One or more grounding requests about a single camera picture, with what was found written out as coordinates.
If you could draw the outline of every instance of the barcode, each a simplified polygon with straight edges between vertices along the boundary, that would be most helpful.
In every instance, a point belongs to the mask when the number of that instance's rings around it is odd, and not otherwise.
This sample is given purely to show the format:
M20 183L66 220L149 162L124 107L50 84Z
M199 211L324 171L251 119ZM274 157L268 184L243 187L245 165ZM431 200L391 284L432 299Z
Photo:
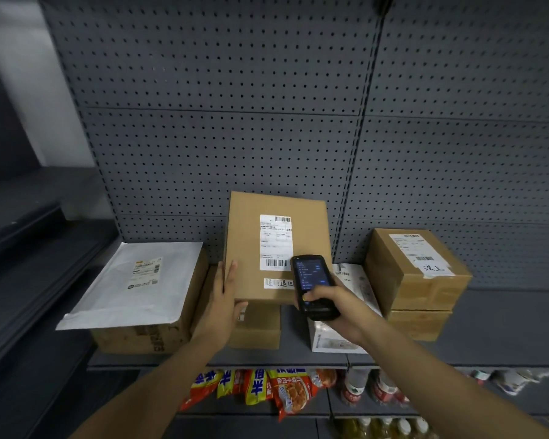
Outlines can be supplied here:
M288 260L266 259L267 266L288 266Z

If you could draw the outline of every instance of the bottle cap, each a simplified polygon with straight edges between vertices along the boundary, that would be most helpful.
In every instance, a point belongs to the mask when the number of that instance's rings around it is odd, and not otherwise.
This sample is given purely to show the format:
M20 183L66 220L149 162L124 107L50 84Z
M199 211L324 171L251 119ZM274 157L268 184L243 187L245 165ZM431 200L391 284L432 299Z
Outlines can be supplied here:
M411 424L409 424L409 422L406 419L399 420L399 423L397 425L398 425L399 431L403 435L407 436L411 434Z
M418 417L417 419L415 419L415 425L419 433L425 434L429 430L429 424L422 417Z
M359 417L358 418L358 423L364 428L368 427L368 425L370 425L370 422L372 422L371 417Z

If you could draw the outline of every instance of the cardboard box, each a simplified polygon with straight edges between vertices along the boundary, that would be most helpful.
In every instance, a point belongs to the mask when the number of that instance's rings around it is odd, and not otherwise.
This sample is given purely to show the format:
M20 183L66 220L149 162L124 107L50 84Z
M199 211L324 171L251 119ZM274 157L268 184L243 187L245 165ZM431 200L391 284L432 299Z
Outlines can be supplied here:
M109 354L170 354L176 352L191 339L191 320L207 270L207 251L202 248L189 282L181 316L177 321L171 324L93 328L90 331L100 350Z
M451 311L391 311L388 323L416 341L435 341Z
M322 255L331 270L324 201L232 191L225 265L238 261L237 299L293 304L289 259L302 254Z
M348 289L363 300L379 316L382 316L374 297L374 292L362 266L350 263L335 263L333 268L334 274L339 277ZM307 319L307 323L309 325L312 351L320 353L367 354L364 348L347 341L326 323L314 322L309 318Z
M365 270L385 317L393 310L451 311L472 278L424 229L375 229Z
M217 266L210 266L199 303L191 323L191 334L195 331L199 319L210 300L213 278ZM250 302L238 318L236 326L228 340L228 347L278 349L280 343L280 305L261 302Z

